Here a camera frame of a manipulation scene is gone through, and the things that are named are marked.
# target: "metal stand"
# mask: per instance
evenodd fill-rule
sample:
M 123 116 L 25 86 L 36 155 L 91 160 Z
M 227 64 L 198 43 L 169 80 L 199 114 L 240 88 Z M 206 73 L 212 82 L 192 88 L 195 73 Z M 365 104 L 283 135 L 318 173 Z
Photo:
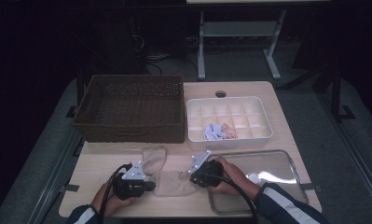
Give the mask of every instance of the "metal stand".
M 203 57 L 203 37 L 205 36 L 272 36 L 272 43 L 268 49 L 264 49 L 264 55 L 273 78 L 280 79 L 281 75 L 272 55 L 282 29 L 285 12 L 285 10 L 282 10 L 276 21 L 205 21 L 202 11 L 200 13 L 198 80 L 206 78 Z

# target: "gray carpet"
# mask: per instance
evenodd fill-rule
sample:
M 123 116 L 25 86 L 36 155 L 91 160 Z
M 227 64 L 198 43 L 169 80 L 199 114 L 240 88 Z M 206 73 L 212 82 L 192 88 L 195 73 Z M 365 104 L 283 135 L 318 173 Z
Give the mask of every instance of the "gray carpet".
M 207 54 L 206 81 L 270 81 L 281 86 L 306 71 L 292 69 L 297 43 L 280 43 L 274 58 L 282 79 L 273 80 L 263 59 L 259 43 L 249 49 L 232 49 L 221 54 Z M 154 63 L 163 74 L 181 74 L 185 81 L 197 81 L 196 54 L 187 60 L 168 59 Z M 150 72 L 158 73 L 151 66 Z M 338 124 L 327 112 L 324 103 L 330 91 L 318 95 L 311 90 L 311 78 L 290 91 L 277 91 L 284 115 L 308 169 L 312 183 L 332 223 L 372 223 L 372 197 L 354 159 L 339 132 L 345 130 L 372 173 L 372 116 L 365 109 L 357 92 L 343 81 L 341 103 L 348 105 L 356 119 Z M 45 131 L 25 163 L 18 179 L 0 209 L 2 223 L 64 223 L 58 214 L 63 197 L 61 186 L 70 178 L 77 157 L 80 136 L 67 118 L 69 108 L 76 105 L 76 83 L 63 93 Z M 105 223 L 119 223 L 108 218 Z

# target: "person's right hand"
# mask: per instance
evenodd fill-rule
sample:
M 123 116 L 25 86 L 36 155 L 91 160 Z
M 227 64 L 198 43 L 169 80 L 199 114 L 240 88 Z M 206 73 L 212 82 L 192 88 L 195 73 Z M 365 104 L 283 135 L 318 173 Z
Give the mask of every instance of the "person's right hand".
M 243 171 L 233 163 L 226 161 L 222 157 L 218 157 L 215 159 L 216 161 L 220 162 L 224 168 L 224 177 L 231 179 L 236 185 L 241 187 L 241 189 L 247 194 L 247 196 L 253 200 L 255 195 L 259 192 L 260 187 L 250 181 Z M 240 195 L 237 190 L 235 190 L 232 186 L 222 181 L 216 188 L 209 187 L 208 190 L 211 193 L 224 193 L 230 195 Z

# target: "person's left hand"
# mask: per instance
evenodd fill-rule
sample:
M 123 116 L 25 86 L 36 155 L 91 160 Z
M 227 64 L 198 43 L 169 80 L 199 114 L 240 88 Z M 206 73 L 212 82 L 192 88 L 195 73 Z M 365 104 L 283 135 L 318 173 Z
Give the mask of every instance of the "person's left hand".
M 92 203 L 90 204 L 95 208 L 95 210 L 99 213 L 101 209 L 102 200 L 104 196 L 104 192 L 106 191 L 107 183 L 104 183 L 101 188 L 96 193 L 95 197 L 93 198 Z M 130 206 L 136 201 L 136 198 L 129 198 L 127 200 L 120 200 L 116 195 L 113 193 L 113 189 L 110 189 L 109 193 L 109 200 L 107 200 L 106 207 L 104 210 L 104 216 L 109 217 L 113 215 L 118 209 Z

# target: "human arm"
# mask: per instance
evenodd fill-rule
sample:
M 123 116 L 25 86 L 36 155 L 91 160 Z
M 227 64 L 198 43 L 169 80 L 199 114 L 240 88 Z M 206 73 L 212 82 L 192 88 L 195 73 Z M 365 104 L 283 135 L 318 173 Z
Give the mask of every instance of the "human arm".
M 96 193 L 91 204 L 81 205 L 73 210 L 72 214 L 67 218 L 66 224 L 71 223 L 85 223 L 94 224 L 98 223 L 99 210 L 101 209 L 104 192 L 106 191 L 108 183 L 104 183 Z M 129 198 L 127 200 L 120 200 L 113 191 L 110 191 L 110 198 L 106 203 L 104 209 L 104 216 L 109 217 L 113 215 L 118 209 L 130 206 L 136 201 L 136 198 Z
M 313 207 L 295 200 L 279 185 L 266 183 L 259 187 L 251 182 L 243 171 L 224 158 L 217 158 L 224 168 L 225 177 L 230 178 L 247 194 L 256 206 L 257 213 L 272 223 L 328 223 L 325 217 Z M 216 188 L 209 187 L 212 193 L 239 195 L 227 183 L 220 183 Z

